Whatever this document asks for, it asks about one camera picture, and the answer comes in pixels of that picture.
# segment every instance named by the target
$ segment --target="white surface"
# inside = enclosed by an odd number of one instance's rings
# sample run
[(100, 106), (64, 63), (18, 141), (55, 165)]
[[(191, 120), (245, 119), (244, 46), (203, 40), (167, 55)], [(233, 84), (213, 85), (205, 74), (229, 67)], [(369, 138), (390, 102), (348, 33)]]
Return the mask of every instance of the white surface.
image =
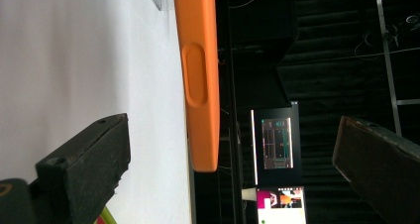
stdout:
[(119, 223), (190, 223), (174, 11), (152, 0), (0, 0), (0, 179), (90, 123), (127, 112), (132, 162)]
[(257, 201), (257, 189), (255, 187), (243, 188), (242, 200)]

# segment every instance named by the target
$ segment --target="metal pole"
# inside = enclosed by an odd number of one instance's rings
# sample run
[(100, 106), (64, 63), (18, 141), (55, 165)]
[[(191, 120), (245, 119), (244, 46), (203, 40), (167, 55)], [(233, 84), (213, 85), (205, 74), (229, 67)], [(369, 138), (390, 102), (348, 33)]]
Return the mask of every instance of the metal pole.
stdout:
[(406, 99), (406, 100), (397, 100), (396, 105), (414, 105), (420, 104), (420, 99)]
[(232, 54), (232, 38), (231, 38), (231, 22), (230, 22), (230, 5), (229, 0), (221, 0), (222, 14), (224, 25), (223, 28), (226, 31), (226, 73), (228, 77), (228, 94), (229, 94), (229, 116), (230, 116), (230, 158), (231, 158), (231, 172), (232, 172), (232, 198), (233, 198), (233, 211), (234, 211), (234, 223), (243, 224), (243, 200), (242, 200), (242, 181), (241, 181), (241, 169), (239, 161), (239, 141), (237, 139), (238, 127), (237, 127), (237, 109), (236, 109), (236, 95), (235, 95), (235, 75), (233, 66), (233, 54)]
[(392, 114), (395, 124), (395, 133), (401, 136), (401, 125), (399, 122), (398, 107), (396, 103), (395, 85), (393, 81), (391, 58), (389, 53), (388, 40), (386, 38), (385, 19), (383, 16), (382, 0), (376, 0), (377, 14), (379, 16), (380, 32), (382, 34), (383, 55), (385, 57), (386, 74), (388, 77), (389, 93), (391, 97)]

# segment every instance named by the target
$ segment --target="green object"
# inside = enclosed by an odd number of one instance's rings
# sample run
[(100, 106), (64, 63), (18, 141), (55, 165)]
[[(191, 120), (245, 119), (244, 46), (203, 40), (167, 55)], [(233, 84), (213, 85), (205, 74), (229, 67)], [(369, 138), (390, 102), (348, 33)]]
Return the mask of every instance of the green object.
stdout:
[(105, 221), (106, 224), (117, 224), (114, 217), (111, 215), (111, 212), (108, 210), (106, 206), (101, 213), (101, 217)]

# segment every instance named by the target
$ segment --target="monitor screen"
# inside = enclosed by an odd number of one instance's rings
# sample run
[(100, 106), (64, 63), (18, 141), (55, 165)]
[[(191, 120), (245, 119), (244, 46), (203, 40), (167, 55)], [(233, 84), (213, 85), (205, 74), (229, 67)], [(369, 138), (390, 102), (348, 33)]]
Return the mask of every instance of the monitor screen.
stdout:
[(259, 224), (306, 223), (303, 186), (257, 189)]
[(263, 167), (293, 168), (290, 118), (262, 119)]
[(291, 107), (251, 111), (256, 185), (300, 185), (297, 102)]

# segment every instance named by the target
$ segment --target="orange panel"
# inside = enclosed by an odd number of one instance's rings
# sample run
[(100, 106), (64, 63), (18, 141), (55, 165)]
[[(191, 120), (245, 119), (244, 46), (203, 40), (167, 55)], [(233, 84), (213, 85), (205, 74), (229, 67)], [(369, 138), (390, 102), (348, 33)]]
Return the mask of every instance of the orange panel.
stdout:
[(192, 166), (215, 171), (220, 129), (215, 0), (174, 2)]

